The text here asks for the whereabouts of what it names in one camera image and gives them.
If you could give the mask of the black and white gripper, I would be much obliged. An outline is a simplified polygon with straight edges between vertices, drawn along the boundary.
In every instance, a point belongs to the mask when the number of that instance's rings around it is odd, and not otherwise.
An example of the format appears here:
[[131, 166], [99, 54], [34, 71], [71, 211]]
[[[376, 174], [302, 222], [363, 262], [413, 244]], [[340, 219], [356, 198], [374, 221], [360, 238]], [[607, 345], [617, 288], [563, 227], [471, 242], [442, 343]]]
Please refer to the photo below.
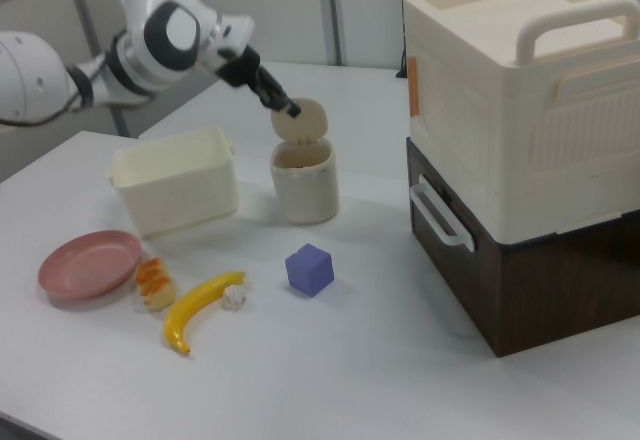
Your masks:
[[260, 56], [250, 46], [254, 29], [250, 16], [218, 15], [201, 40], [200, 66], [234, 88], [253, 85], [256, 79], [251, 90], [264, 107], [296, 118], [301, 113], [300, 106], [260, 66]]

